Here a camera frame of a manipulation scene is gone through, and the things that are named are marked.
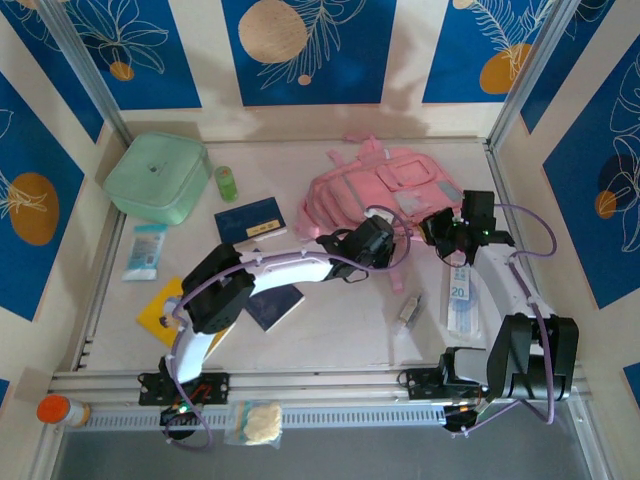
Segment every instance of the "yellow paper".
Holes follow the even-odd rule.
[[[182,296],[182,279],[179,277],[174,277],[171,279],[169,283],[155,296],[155,298],[145,307],[145,309],[138,315],[136,321],[151,335],[156,337],[162,343],[164,343],[168,348],[171,348],[173,345],[173,341],[176,338],[178,333],[178,322],[171,317],[170,314],[164,313],[164,305],[170,297],[181,297]],[[165,324],[168,325],[165,327],[162,324],[162,317],[166,316]],[[209,346],[209,350],[207,350],[207,356],[211,355],[211,352],[214,348],[216,348],[222,339],[229,333],[231,327],[225,328],[220,332],[216,333],[211,340],[211,345]]]

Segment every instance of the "green bottle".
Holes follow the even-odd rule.
[[[226,166],[216,168],[214,172],[220,196],[225,202],[233,202],[238,198],[238,188],[236,181],[233,179],[231,169]]]

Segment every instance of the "plastic bag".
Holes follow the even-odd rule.
[[[480,335],[478,274],[460,252],[451,255],[449,262],[455,267],[450,267],[447,329],[454,338],[469,341]]]
[[[282,407],[278,402],[234,402],[227,412],[224,443],[280,448]]]
[[[133,245],[122,280],[128,282],[158,278],[158,261],[166,233],[166,225],[139,225],[133,229]]]

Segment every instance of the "square plastic box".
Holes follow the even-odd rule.
[[[136,137],[107,177],[104,190],[127,215],[177,225],[193,210],[212,171],[202,143],[148,132]]]

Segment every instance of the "navy blue notebook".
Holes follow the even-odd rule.
[[[216,213],[214,216],[223,243],[241,243],[286,227],[275,197]]]
[[[294,285],[283,285],[256,293],[245,305],[245,310],[267,332],[286,317],[304,300],[304,295]]]

